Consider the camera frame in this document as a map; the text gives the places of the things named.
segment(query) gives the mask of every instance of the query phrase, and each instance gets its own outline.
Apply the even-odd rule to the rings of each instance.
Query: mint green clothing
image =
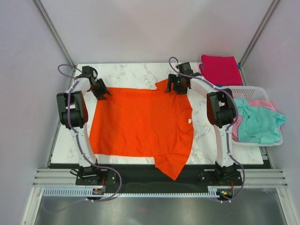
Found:
[[[280,141],[279,127],[285,123],[284,115],[265,107],[249,106],[241,98],[234,101],[243,118],[238,129],[240,142],[273,144]]]

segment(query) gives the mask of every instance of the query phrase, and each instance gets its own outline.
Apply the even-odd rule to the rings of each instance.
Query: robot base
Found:
[[[93,166],[81,166],[75,184],[80,186],[118,186],[119,183],[114,171],[98,169]]]
[[[233,181],[235,186],[242,185],[242,177],[237,170],[236,164],[221,167],[216,162],[214,171],[200,171],[199,177],[202,186],[231,186],[231,181]]]

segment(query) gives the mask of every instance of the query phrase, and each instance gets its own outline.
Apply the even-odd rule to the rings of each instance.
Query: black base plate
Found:
[[[101,185],[103,185],[103,178],[104,178],[106,187],[107,186],[112,186],[112,187],[119,186],[120,180],[115,172],[113,172],[111,170],[101,169],[100,174],[101,175],[99,175],[99,176],[85,177],[84,179],[77,176],[76,185],[101,186]]]
[[[239,171],[221,180],[216,178],[215,171],[200,171],[199,177],[201,186],[231,186],[231,181],[235,186],[242,185],[242,177]]]

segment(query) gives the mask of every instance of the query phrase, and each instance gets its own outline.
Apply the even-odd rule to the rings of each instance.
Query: pink clothing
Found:
[[[199,69],[206,80],[214,85],[243,84],[236,60],[231,57],[202,55]]]
[[[265,107],[267,109],[271,109],[273,111],[276,111],[274,105],[268,100],[253,100],[253,101],[249,102],[249,106]]]
[[[268,100],[253,100],[253,101],[249,102],[249,106],[265,107],[267,109],[276,111],[274,105]],[[240,123],[242,122],[242,120],[243,120],[243,118],[239,115],[238,121],[232,127],[232,139],[235,140],[236,142],[239,141],[238,129],[239,129],[239,126],[240,126]]]

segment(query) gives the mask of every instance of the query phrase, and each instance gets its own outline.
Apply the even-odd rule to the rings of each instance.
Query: t-shirt sleeve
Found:
[[[167,85],[168,85],[168,79],[155,83],[156,90],[166,90]]]

